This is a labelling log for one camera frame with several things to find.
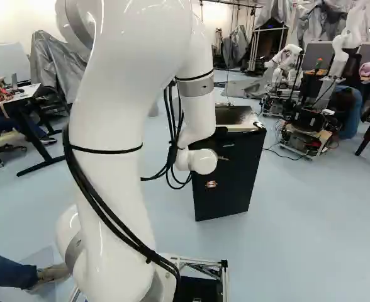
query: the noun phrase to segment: person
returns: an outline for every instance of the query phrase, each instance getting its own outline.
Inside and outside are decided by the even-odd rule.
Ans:
[[[48,282],[67,278],[69,274],[65,264],[38,269],[37,266],[20,264],[0,256],[0,287],[34,292]]]
[[[339,138],[346,140],[353,138],[357,134],[360,124],[362,96],[360,90],[339,85],[336,86],[328,108],[335,111],[335,117],[343,123]]]
[[[57,142],[56,139],[47,135],[47,133],[41,129],[36,123],[34,123],[30,118],[27,119],[28,126],[31,128],[33,133],[40,139],[44,145],[51,145]],[[13,118],[6,118],[0,115],[0,132],[11,131],[16,129],[20,133],[26,135],[24,131],[20,128],[18,122]]]

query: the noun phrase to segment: black cable tie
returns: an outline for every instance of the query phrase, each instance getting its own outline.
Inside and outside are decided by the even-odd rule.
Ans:
[[[145,251],[144,252],[144,255],[146,256],[146,263],[147,264],[150,264],[151,261],[152,261],[152,258],[156,258],[158,257],[158,253],[156,253],[155,251],[153,250],[150,250],[150,251]]]
[[[214,71],[214,69],[210,70],[209,72],[207,72],[205,74],[198,75],[197,77],[175,77],[175,79],[178,80],[178,81],[194,81],[194,80],[198,80],[198,79],[201,79],[202,77],[206,77],[206,76],[212,74],[213,71]]]
[[[175,142],[173,142],[172,140],[170,140],[168,143],[170,145],[174,146],[175,148],[177,148],[178,150],[184,150],[185,149],[185,148],[179,148],[178,145]]]
[[[95,149],[83,148],[83,147],[79,147],[79,146],[75,146],[71,144],[70,144],[70,147],[73,150],[86,152],[86,153],[114,155],[114,154],[127,154],[127,153],[136,152],[137,150],[140,150],[143,147],[143,144],[141,144],[140,146],[136,148],[126,149],[126,150],[95,150]]]

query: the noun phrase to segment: shoe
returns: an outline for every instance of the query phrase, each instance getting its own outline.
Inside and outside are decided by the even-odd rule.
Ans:
[[[48,137],[48,136],[41,137],[40,141],[42,142],[43,145],[53,145],[58,142],[53,137]]]
[[[36,290],[38,290],[38,288],[46,283],[52,281],[61,281],[70,276],[70,272],[64,263],[56,264],[44,269],[37,269],[36,274],[38,276],[38,281],[31,288],[26,290],[29,293],[34,293]]]

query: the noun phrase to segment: metal stand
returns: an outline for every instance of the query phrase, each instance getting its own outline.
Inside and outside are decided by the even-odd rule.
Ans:
[[[168,260],[174,263],[178,267],[179,271],[183,270],[185,267],[190,267],[195,271],[198,271],[208,276],[209,278],[217,280],[221,284],[220,286],[221,290],[218,293],[220,297],[217,297],[215,301],[228,302],[229,275],[227,260],[208,261],[178,256],[170,256],[168,257]],[[79,299],[79,296],[80,290],[78,287],[75,287],[69,298],[69,302],[76,302]]]

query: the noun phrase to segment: jeans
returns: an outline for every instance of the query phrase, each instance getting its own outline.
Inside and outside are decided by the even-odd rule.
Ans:
[[[334,92],[341,91],[345,88],[348,88],[348,86],[343,85],[336,86]],[[350,111],[347,121],[344,124],[344,129],[339,132],[339,137],[342,140],[353,138],[357,134],[357,129],[359,127],[361,117],[361,107],[362,107],[361,92],[356,88],[353,87],[350,88],[352,89],[352,93],[354,98],[356,99],[356,102],[354,104],[354,107]]]
[[[42,130],[36,123],[34,123],[31,119],[27,119],[28,126],[33,131],[33,133],[38,137],[44,137],[46,135],[45,131]],[[0,131],[10,131],[12,128],[16,129],[20,133],[26,135],[21,131],[21,128],[16,120],[12,118],[5,118],[4,116],[0,115]]]
[[[0,286],[28,289],[37,282],[36,266],[26,266],[0,256]]]

